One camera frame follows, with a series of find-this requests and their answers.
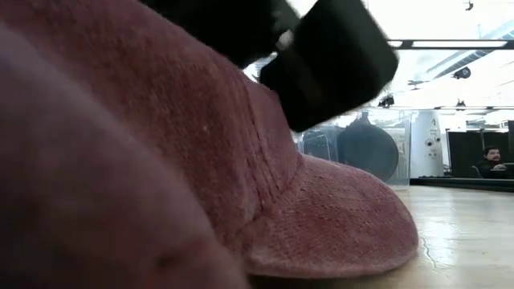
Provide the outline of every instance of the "ceiling fixture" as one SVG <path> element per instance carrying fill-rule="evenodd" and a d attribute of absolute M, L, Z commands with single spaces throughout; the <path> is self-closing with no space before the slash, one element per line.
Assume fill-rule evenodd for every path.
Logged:
<path fill-rule="evenodd" d="M 390 108 L 394 105 L 394 97 L 392 94 L 388 94 L 378 103 L 378 107 L 380 108 Z"/>
<path fill-rule="evenodd" d="M 467 2 L 467 4 L 468 4 L 468 7 L 466 8 L 466 11 L 471 11 L 471 10 L 473 9 L 473 7 L 475 7 L 475 4 L 473 4 L 473 3 L 471 2 L 471 0 L 469 0 L 469 1 Z"/>

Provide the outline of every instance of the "maroon cap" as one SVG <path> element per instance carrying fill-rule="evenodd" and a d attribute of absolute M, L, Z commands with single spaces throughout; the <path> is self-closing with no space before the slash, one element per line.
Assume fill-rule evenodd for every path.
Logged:
<path fill-rule="evenodd" d="M 396 194 L 298 153 L 277 95 L 227 59 L 137 1 L 46 3 L 3 1 L 0 15 L 162 160 L 181 164 L 249 273 L 353 277 L 415 256 L 417 230 Z"/>
<path fill-rule="evenodd" d="M 243 289 L 182 173 L 0 23 L 0 287 Z"/>

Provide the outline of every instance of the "black object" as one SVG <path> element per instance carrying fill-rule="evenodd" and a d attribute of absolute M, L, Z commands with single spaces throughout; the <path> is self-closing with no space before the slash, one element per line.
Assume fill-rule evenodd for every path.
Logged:
<path fill-rule="evenodd" d="M 241 68 L 270 55 L 286 30 L 277 25 L 276 0 L 140 1 Z"/>
<path fill-rule="evenodd" d="M 471 69 L 465 67 L 453 74 L 455 79 L 468 79 L 471 76 Z"/>
<path fill-rule="evenodd" d="M 260 73 L 301 132 L 375 98 L 398 58 L 361 0 L 319 0 Z"/>
<path fill-rule="evenodd" d="M 388 181 L 398 167 L 400 152 L 389 133 L 363 119 L 337 137 L 337 156 L 341 163 Z"/>

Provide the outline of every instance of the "black panel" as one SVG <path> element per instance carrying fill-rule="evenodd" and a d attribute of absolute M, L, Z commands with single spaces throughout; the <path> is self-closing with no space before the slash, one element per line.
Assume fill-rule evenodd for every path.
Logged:
<path fill-rule="evenodd" d="M 471 170 L 482 159 L 482 139 L 478 132 L 449 132 L 451 176 L 477 177 Z"/>

